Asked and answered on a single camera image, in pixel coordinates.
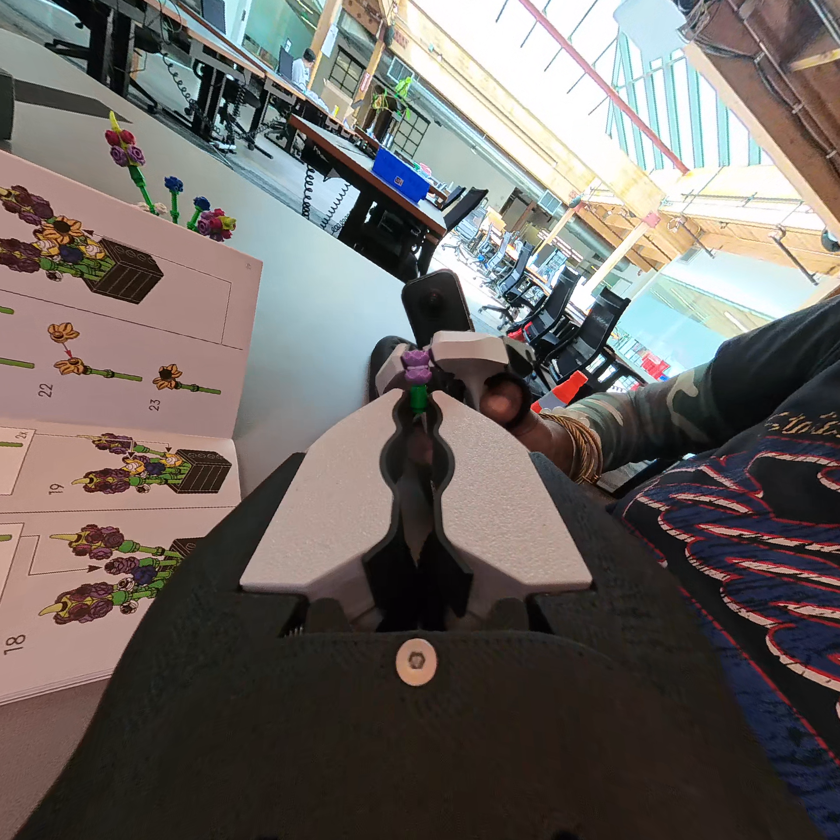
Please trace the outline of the black office chair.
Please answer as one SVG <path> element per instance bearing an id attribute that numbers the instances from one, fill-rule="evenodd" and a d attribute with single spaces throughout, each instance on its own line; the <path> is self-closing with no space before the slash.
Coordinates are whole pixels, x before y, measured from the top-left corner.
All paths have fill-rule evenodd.
<path id="1" fill-rule="evenodd" d="M 488 192 L 486 188 L 471 187 L 459 198 L 457 203 L 449 208 L 444 215 L 446 225 L 444 237 L 451 233 L 468 215 L 472 214 L 482 204 L 487 198 Z"/>
<path id="2" fill-rule="evenodd" d="M 554 344 L 538 354 L 534 374 L 535 393 L 544 394 L 567 381 L 573 373 L 582 371 L 601 354 L 614 328 L 631 299 L 619 297 L 604 289 L 595 299 L 581 325 L 567 328 L 559 334 L 548 333 L 545 338 L 556 339 Z"/>

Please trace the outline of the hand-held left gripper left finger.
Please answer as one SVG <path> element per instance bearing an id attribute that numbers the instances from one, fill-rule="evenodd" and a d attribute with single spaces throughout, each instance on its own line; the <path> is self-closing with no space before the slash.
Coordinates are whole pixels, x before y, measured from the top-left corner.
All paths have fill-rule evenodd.
<path id="1" fill-rule="evenodd" d="M 333 599 L 358 619 L 413 609 L 416 565 L 399 481 L 408 394 L 395 389 L 331 427 L 305 454 L 239 584 L 247 593 Z"/>

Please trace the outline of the instruction booklet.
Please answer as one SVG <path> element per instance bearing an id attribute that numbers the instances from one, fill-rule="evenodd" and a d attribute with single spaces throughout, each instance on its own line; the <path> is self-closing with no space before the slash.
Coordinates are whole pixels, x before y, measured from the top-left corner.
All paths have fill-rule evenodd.
<path id="1" fill-rule="evenodd" d="M 262 263 L 2 153 L 1 700 L 111 675 L 241 499 Z"/>

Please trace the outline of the gold bangle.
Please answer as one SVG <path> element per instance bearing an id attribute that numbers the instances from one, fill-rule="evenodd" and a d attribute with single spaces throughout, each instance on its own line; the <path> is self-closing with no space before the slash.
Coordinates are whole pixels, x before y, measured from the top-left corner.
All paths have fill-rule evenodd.
<path id="1" fill-rule="evenodd" d="M 547 413 L 543 418 L 561 427 L 570 440 L 570 463 L 563 472 L 576 484 L 594 486 L 603 472 L 601 439 L 577 416 Z"/>

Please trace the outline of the LEGO flower bouquet in pot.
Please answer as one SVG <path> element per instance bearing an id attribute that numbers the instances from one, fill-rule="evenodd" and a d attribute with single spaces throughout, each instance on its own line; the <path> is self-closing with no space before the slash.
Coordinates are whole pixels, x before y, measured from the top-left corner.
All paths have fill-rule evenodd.
<path id="1" fill-rule="evenodd" d="M 169 204 L 152 201 L 143 172 L 146 165 L 145 155 L 135 135 L 120 124 L 113 110 L 109 111 L 108 120 L 110 127 L 105 130 L 104 139 L 108 144 L 110 157 L 115 165 L 128 173 L 132 184 L 140 192 L 140 208 L 157 217 L 168 216 L 173 224 L 178 225 L 182 217 L 183 181 L 175 175 L 166 176 L 163 184 L 169 195 Z M 237 220 L 227 215 L 222 208 L 213 207 L 206 197 L 197 196 L 192 200 L 192 215 L 186 221 L 185 227 L 213 241 L 226 242 L 233 236 Z"/>

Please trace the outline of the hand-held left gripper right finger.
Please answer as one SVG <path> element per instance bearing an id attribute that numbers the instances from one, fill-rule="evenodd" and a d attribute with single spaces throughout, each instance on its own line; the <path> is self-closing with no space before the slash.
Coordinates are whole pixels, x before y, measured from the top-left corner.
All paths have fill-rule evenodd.
<path id="1" fill-rule="evenodd" d="M 444 609 L 486 617 L 501 599 L 584 592 L 593 577 L 530 454 L 454 397 L 428 398 L 432 547 L 423 572 Z"/>

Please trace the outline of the wooden background desk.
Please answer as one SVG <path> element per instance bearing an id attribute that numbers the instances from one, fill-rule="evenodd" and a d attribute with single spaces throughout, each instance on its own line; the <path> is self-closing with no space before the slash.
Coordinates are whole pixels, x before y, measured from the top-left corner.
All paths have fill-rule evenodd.
<path id="1" fill-rule="evenodd" d="M 319 100 L 291 79 L 236 46 L 219 27 L 182 2 L 58 2 L 89 33 L 87 47 L 68 47 L 86 61 L 87 74 L 127 98 L 138 92 L 152 113 L 167 112 L 200 140 L 227 153 L 241 140 L 250 151 L 270 153 L 258 144 L 272 124 L 274 108 L 291 117 L 341 128 Z M 180 112 L 165 108 L 142 88 L 141 56 L 158 56 L 178 87 Z"/>

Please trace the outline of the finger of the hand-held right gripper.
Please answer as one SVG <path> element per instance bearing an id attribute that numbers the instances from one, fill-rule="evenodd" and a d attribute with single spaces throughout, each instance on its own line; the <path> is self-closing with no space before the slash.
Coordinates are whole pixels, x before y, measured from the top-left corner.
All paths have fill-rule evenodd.
<path id="1" fill-rule="evenodd" d="M 465 385 L 471 400 L 480 400 L 487 381 L 508 370 L 508 352 L 498 336 L 482 332 L 438 331 L 431 342 L 436 366 Z"/>
<path id="2" fill-rule="evenodd" d="M 380 397 L 389 391 L 404 391 L 410 387 L 406 383 L 406 366 L 403 362 L 404 353 L 409 347 L 395 347 L 388 355 L 380 369 L 374 375 L 374 396 Z"/>

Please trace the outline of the blue storage bin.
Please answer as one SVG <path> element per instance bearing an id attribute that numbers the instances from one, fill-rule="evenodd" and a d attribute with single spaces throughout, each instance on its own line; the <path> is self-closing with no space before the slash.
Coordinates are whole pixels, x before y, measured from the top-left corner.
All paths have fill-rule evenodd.
<path id="1" fill-rule="evenodd" d="M 383 146 L 376 152 L 371 172 L 411 203 L 425 200 L 429 192 L 424 175 Z"/>

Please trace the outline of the grey background desk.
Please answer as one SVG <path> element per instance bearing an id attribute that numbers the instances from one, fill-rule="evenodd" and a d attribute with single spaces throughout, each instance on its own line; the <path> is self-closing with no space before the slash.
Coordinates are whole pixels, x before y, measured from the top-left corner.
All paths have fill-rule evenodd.
<path id="1" fill-rule="evenodd" d="M 349 140 L 291 115 L 304 136 L 302 159 L 323 175 L 336 174 L 359 193 L 339 232 L 339 241 L 408 282 L 428 273 L 445 238 L 445 216 L 427 199 L 411 203 L 371 172 L 373 159 Z"/>

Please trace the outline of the orange traffic cone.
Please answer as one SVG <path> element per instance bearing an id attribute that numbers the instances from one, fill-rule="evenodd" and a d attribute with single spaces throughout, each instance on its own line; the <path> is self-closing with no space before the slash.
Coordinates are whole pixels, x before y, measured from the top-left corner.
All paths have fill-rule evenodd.
<path id="1" fill-rule="evenodd" d="M 588 375 L 582 371 L 575 371 L 567 379 L 556 385 L 541 399 L 544 410 L 567 407 L 577 396 L 581 388 L 587 384 Z"/>

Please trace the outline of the person's right hand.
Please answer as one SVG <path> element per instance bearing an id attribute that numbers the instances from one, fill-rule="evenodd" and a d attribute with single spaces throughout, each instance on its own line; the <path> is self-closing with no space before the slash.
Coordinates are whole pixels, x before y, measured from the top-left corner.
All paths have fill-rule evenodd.
<path id="1" fill-rule="evenodd" d="M 530 453 L 543 455 L 562 473 L 574 472 L 574 441 L 559 423 L 542 418 L 532 411 L 531 398 L 517 381 L 502 374 L 486 381 L 479 401 L 479 411 L 505 428 Z"/>

